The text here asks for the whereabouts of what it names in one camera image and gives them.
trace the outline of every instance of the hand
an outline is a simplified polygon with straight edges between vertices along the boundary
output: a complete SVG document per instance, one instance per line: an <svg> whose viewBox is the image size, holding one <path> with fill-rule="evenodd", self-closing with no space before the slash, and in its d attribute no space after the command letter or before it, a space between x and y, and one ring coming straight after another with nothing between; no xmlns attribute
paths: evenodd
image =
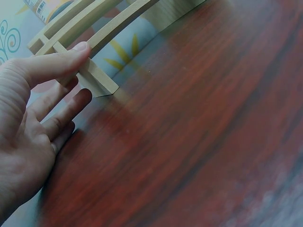
<svg viewBox="0 0 303 227"><path fill-rule="evenodd" d="M30 90L48 80L75 75L90 48L10 60L0 65L0 225L43 186L57 152L74 130L72 119L91 101L81 90L44 123L47 114L77 85L56 84L27 108Z"/></svg>

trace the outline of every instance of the finger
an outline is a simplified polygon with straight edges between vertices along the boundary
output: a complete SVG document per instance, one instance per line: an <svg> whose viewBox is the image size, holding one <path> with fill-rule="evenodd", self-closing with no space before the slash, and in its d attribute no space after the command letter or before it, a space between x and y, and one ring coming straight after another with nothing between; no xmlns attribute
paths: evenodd
<svg viewBox="0 0 303 227"><path fill-rule="evenodd" d="M71 137L72 133L74 132L74 129L75 129L75 123L70 122L60 133L60 135L52 141L51 145L53 147L53 151L55 155L59 153L59 151L62 149L66 141Z"/></svg>
<svg viewBox="0 0 303 227"><path fill-rule="evenodd" d="M91 99L91 92L88 89L82 89L65 108L43 123L50 141L60 134L68 122L77 116L90 103Z"/></svg>
<svg viewBox="0 0 303 227"><path fill-rule="evenodd" d="M64 53L52 53L20 60L19 67L26 72L25 79L32 89L37 84L75 73L90 54L87 42L77 44Z"/></svg>
<svg viewBox="0 0 303 227"><path fill-rule="evenodd" d="M51 110L78 84L78 78L74 79L65 87L56 83L48 92L34 101L27 111L33 112L40 122Z"/></svg>

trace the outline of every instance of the table surface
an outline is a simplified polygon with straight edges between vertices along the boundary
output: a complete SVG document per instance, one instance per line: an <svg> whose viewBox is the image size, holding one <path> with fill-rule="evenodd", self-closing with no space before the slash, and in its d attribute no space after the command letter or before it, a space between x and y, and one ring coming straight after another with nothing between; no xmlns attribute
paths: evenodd
<svg viewBox="0 0 303 227"><path fill-rule="evenodd" d="M302 226L303 1L208 0L130 65L58 156L40 226Z"/></svg>

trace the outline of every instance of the chair backrest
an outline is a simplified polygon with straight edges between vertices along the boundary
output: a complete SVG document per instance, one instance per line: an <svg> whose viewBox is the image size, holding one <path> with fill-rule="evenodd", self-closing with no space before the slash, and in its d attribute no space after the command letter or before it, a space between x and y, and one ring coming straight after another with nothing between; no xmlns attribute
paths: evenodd
<svg viewBox="0 0 303 227"><path fill-rule="evenodd" d="M92 49L91 56L85 66L80 69L77 76L80 83L90 89L94 96L113 94L118 89L118 85L102 69L98 68L91 58L131 22L158 1L136 0L132 2L129 7L110 20L88 40ZM192 0L177 1L187 4L186 2ZM120 2L122 0L76 0L47 24L28 44L28 48L35 55L65 52L67 51L66 48L83 32ZM70 79L67 78L58 81L65 84Z"/></svg>

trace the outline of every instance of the wooden chair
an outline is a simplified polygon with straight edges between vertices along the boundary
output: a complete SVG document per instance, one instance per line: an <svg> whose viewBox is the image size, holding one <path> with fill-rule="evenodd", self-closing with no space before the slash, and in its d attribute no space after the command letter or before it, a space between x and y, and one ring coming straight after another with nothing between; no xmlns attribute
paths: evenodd
<svg viewBox="0 0 303 227"><path fill-rule="evenodd" d="M111 95L119 86L91 60L117 34L142 15L163 30L204 0L128 0L131 5L97 31L88 43L91 56L77 74L80 83L93 95ZM83 32L122 0L76 0L47 24L28 44L35 55L65 52ZM58 80L66 84L71 78Z"/></svg>

